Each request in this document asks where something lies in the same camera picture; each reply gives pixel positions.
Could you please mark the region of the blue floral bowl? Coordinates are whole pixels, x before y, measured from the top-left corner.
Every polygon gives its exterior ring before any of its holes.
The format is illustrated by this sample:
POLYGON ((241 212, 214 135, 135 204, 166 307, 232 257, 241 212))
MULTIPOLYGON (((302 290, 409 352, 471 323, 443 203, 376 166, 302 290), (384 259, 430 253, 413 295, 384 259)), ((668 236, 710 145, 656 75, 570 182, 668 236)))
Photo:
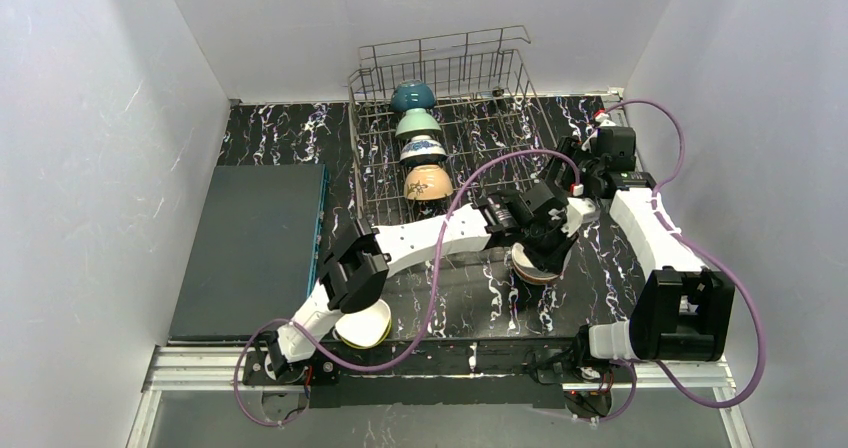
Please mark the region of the blue floral bowl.
POLYGON ((443 145, 429 135, 411 138, 400 152, 401 166, 414 168, 420 165, 439 164, 447 159, 443 145))

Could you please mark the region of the green celadon bowl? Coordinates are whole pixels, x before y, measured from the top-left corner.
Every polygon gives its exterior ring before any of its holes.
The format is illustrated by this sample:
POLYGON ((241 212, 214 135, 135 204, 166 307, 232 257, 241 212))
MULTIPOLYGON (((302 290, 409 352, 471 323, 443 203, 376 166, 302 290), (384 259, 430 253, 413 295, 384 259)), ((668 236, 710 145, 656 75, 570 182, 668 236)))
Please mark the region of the green celadon bowl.
POLYGON ((404 112, 395 130, 395 137, 408 140, 420 135, 433 135, 441 131, 439 122, 424 108, 404 112))

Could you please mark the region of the cream white round bowl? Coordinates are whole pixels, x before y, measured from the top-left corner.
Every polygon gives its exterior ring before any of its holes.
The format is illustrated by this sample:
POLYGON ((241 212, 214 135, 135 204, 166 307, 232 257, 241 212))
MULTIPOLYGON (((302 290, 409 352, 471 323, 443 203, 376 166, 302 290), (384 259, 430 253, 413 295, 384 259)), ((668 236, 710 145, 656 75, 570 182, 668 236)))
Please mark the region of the cream white round bowl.
POLYGON ((406 176, 404 197, 410 201, 434 201, 453 194, 453 183, 444 168, 436 164, 414 167, 406 176))

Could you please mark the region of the white ribbed bowl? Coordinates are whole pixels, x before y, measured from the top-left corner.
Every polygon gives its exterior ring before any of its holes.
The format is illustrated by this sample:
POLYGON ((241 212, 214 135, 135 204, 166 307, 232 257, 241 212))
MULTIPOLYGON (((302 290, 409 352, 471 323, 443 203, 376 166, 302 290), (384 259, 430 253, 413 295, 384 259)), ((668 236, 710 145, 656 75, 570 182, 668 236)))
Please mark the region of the white ribbed bowl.
POLYGON ((525 273, 528 273, 528 274, 530 274, 530 273, 539 273, 539 274, 550 273, 550 274, 557 274, 559 277, 562 275, 562 272, 551 273, 551 272, 543 271, 543 270, 537 268, 535 265, 533 265, 531 263, 531 261, 529 260, 529 258, 526 256, 526 254, 524 252, 524 247, 521 243, 515 243, 515 244, 512 245, 512 247, 510 249, 510 260, 511 260, 512 270, 517 268, 518 270, 525 272, 525 273))

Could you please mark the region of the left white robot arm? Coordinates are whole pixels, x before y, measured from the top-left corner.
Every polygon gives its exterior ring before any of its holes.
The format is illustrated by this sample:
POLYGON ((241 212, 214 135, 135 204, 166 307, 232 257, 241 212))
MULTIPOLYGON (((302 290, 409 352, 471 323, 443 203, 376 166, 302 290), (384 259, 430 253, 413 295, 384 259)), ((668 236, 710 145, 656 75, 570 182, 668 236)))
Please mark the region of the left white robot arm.
POLYGON ((516 274, 542 285, 565 270, 580 228, 596 205, 547 183, 527 192, 501 190, 441 215, 401 225, 357 220, 326 253, 317 280, 291 322, 268 346, 268 374, 279 379, 316 352, 316 341, 344 318, 362 322, 396 273, 445 255, 507 248, 516 274))

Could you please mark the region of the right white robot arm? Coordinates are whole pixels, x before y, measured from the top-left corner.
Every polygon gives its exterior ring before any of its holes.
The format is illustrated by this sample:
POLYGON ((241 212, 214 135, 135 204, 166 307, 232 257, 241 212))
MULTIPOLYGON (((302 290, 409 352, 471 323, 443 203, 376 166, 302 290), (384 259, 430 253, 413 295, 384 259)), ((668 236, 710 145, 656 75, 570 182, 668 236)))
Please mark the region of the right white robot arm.
POLYGON ((579 329, 570 362, 716 361, 724 352, 736 285, 677 240, 654 177, 636 168, 635 148, 629 127, 601 127, 585 141, 570 136, 557 145, 577 166, 558 175, 557 184, 580 181, 589 198, 609 201, 609 215, 645 278, 627 320, 579 329))

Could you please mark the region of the orange striped bowl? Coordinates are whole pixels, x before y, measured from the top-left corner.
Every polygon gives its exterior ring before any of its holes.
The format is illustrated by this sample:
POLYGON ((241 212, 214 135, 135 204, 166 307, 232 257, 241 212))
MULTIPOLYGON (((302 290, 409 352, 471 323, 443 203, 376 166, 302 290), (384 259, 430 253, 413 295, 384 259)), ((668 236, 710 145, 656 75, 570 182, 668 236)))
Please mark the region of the orange striped bowl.
POLYGON ((528 274, 528 273, 525 273, 525 272, 518 270, 517 268, 515 268, 513 270, 513 272, 518 279, 522 280, 524 283, 526 283, 528 285, 536 285, 536 286, 547 285, 547 284, 554 283, 559 278, 559 276, 557 274, 550 274, 550 273, 541 273, 541 274, 530 273, 530 274, 528 274))

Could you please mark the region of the tan interior dark bowl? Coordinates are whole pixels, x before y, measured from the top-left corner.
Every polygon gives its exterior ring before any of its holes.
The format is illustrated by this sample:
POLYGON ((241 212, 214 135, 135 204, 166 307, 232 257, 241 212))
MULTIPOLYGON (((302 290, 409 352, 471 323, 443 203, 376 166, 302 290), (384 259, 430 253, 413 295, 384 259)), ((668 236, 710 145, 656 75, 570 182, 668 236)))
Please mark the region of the tan interior dark bowl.
POLYGON ((404 113, 411 109, 432 109, 436 97, 431 88, 423 81, 412 79, 399 83, 392 94, 389 109, 393 113, 404 113))

